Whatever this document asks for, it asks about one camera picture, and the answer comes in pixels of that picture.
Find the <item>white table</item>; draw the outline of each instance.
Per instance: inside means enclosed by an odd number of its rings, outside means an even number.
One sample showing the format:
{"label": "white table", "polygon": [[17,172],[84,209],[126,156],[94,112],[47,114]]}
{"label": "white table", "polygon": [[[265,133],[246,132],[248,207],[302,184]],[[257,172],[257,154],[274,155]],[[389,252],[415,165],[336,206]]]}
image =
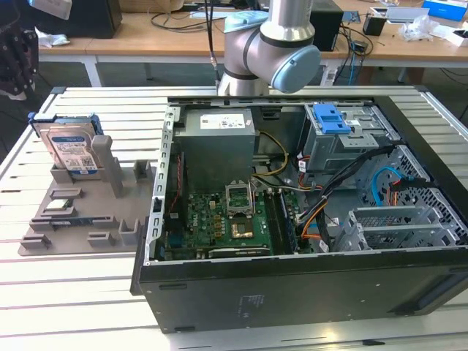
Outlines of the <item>white table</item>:
{"label": "white table", "polygon": [[[48,97],[42,111],[95,112],[126,167],[135,159],[157,159],[166,96],[213,93],[212,88],[68,88],[60,97]],[[419,128],[433,147],[465,143],[464,133],[451,132],[459,128],[456,119],[430,94],[410,87],[311,87],[300,94],[390,94],[411,121],[422,122]],[[51,165],[28,127],[0,167],[2,351],[369,350],[363,339],[385,342],[378,348],[383,351],[467,349],[468,292],[423,317],[164,335],[145,298],[128,291],[134,253],[18,255],[19,240],[52,180]]]}

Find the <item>motherboard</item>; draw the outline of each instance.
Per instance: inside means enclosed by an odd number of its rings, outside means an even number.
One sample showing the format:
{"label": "motherboard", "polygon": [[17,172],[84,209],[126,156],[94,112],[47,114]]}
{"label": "motherboard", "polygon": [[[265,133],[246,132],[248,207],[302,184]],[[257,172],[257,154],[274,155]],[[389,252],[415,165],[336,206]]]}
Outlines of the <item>motherboard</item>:
{"label": "motherboard", "polygon": [[186,227],[176,226],[168,233],[166,259],[292,253],[297,249],[292,219],[298,213],[293,192],[190,194]]}

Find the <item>black box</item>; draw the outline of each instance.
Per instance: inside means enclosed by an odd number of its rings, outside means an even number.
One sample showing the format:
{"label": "black box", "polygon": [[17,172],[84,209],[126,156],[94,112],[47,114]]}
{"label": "black box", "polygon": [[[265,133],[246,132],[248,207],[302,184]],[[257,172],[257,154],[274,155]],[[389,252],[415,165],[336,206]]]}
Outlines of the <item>black box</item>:
{"label": "black box", "polygon": [[13,0],[20,12],[22,28],[37,29],[47,34],[65,34],[68,37],[110,39],[122,21],[118,0],[74,1],[68,20],[62,20],[35,9],[28,0]]}
{"label": "black box", "polygon": [[386,17],[374,17],[368,15],[366,17],[366,22],[364,22],[363,25],[363,33],[365,35],[379,36],[382,33],[385,22],[387,22]]}
{"label": "black box", "polygon": [[333,0],[314,0],[310,23],[315,28],[314,45],[320,51],[333,51],[343,19],[343,10]]}

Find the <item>plastic bag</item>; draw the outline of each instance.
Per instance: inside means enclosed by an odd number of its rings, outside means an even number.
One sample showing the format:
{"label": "plastic bag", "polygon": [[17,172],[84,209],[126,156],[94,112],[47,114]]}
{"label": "plastic bag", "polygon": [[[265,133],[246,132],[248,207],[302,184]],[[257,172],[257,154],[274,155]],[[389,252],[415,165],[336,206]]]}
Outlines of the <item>plastic bag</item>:
{"label": "plastic bag", "polygon": [[439,22],[432,20],[428,15],[422,15],[416,17],[413,23],[405,23],[398,32],[406,42],[420,39],[432,40],[430,33],[438,25]]}

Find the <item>blue box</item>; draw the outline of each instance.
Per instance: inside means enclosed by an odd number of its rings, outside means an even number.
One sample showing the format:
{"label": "blue box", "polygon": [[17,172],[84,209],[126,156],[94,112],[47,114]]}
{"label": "blue box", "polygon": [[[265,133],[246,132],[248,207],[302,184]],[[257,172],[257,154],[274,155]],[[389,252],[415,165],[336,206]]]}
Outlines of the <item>blue box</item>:
{"label": "blue box", "polygon": [[462,20],[467,11],[466,2],[453,0],[425,0],[422,7],[429,9],[429,16],[446,18],[448,20]]}

